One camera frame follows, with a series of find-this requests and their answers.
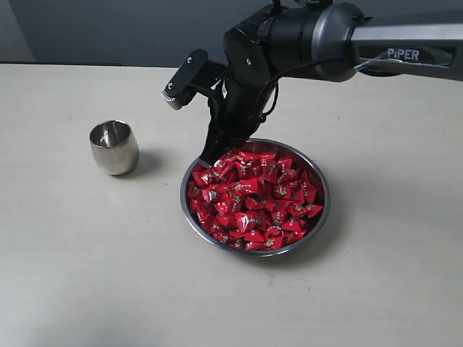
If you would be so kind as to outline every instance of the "metal bowl rim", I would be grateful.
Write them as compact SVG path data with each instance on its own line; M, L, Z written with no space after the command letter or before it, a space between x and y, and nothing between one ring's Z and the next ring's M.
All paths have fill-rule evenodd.
M320 180L323 185L323 189L325 190L325 205L323 207L322 216L320 217L320 220L318 221L318 223L315 225L314 229L304 238L300 239L297 242L294 242L293 244L289 244L288 246L285 246L279 249L271 249L268 251L248 251L246 249L237 249L234 247L227 246L226 244L222 244L221 242L215 240L212 236L204 232L204 230L196 223L195 219L193 218L190 212L190 206L187 203L187 194L185 194L185 192L187 191L187 185L190 180L191 173L193 169L196 167L199 157L196 158L192 162L192 164L188 167L187 172L185 173L183 177L182 185L180 186L180 203L182 205L183 212L185 214L185 217L188 223L196 231L196 233L198 233L203 239L205 239L210 244L213 244L214 246L224 249L228 252L233 252L235 254L252 256L252 257L271 257L274 255L287 253L309 242L309 240L311 240L313 237L315 237L320 232L323 225L325 224L326 219L328 218L328 214L330 212L330 208L331 208L331 194L330 194L330 190L328 187L328 182L326 181L325 175L323 175L322 171L315 164L315 162L309 157L307 157L304 153L297 150L296 148L293 148L291 146L288 146L278 141L267 140L267 139L252 138L252 139L249 139L247 142L261 142L261 143L263 142L263 143L268 143L270 145L278 145L278 146L285 147L286 149L291 150L293 153L297 154L299 157L307 161L309 165L312 166L312 169L320 177Z

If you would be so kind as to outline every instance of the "white table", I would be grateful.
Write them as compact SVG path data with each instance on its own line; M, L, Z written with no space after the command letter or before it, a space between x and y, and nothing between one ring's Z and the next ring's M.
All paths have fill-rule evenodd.
M179 184L205 99L171 110L173 69L0 65L0 346L460 346L463 83L284 80L256 136L331 185L301 252L247 259L187 225ZM93 162L91 128L122 119L133 175Z

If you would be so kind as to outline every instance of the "stainless steel cup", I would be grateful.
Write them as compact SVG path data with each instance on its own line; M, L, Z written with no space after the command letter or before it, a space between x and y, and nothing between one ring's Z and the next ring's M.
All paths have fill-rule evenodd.
M129 124L123 121L105 121L94 127L90 146L95 162L109 175L127 174L137 167L137 140Z

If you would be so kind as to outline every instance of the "cable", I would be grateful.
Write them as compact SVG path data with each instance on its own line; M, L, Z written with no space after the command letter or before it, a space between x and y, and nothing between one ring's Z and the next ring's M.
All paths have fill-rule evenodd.
M325 59L325 60L317 60L317 61L312 61L310 63L307 63L307 64L302 64L302 65L299 65L297 67L292 67L291 69L287 69L287 70L284 70L282 72L279 72L278 74L276 74L275 76L273 76L272 78L270 78L263 86L262 86L262 89L260 90L259 94L258 94L258 97L255 101L255 105L254 105L254 108L256 111L259 111L258 108L259 108L259 105L260 105L260 99L262 99L263 95L266 93L267 89L272 86L275 82L277 82L280 78L284 77L285 74L288 74L290 72L293 72L294 70L298 70L298 69L304 69L304 68L308 68L308 67L315 67L317 65L320 65L320 64L324 64L324 63L331 63L333 61L342 61L344 60L343 58L332 58L332 59ZM268 110L268 112L265 112L265 113L262 113L260 115L260 123L264 123L266 120L267 120L267 116L273 112L273 110L275 109L276 107L276 101L278 99L278 83L276 84L275 86L275 98L273 99L273 104L272 104L272 107L270 108L270 110Z

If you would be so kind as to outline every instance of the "stainless steel bowl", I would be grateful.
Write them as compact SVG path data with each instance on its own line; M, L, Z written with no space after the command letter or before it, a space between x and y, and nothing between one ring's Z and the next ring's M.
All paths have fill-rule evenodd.
M202 230L199 223L197 222L196 217L192 215L190 212L190 200L187 196L188 183L192 180L192 171L198 164L198 159L196 159L188 168L187 173L183 177L182 186L180 188L180 202L182 204L183 212L187 217L188 223L207 242L219 248L225 249L226 251L230 251L241 255L250 255L254 257L270 257L272 255L283 254L292 251L293 249L296 249L297 247L300 247L303 244L307 243L309 240L311 240L312 237L314 237L316 234L320 232L320 230L323 227L323 224L325 224L326 222L326 219L330 211L331 197L328 188L328 182L326 181L325 176L322 174L322 172L316 166L316 164L312 160L310 160L306 155L294 149L293 147L290 147L277 141L249 139L243 146L242 150L251 153L275 153L278 158L290 157L293 159L294 164L296 164L298 167L306 170L309 173L309 177L312 184L316 186L318 189L318 200L316 200L315 202L319 205L325 206L321 214L318 214L314 218L311 218L311 221L313 222L313 224L311 225L312 231L303 239L294 242L293 244L290 244L280 249L272 249L268 251L247 251L245 249L236 249L215 240L212 236L208 235L206 232Z

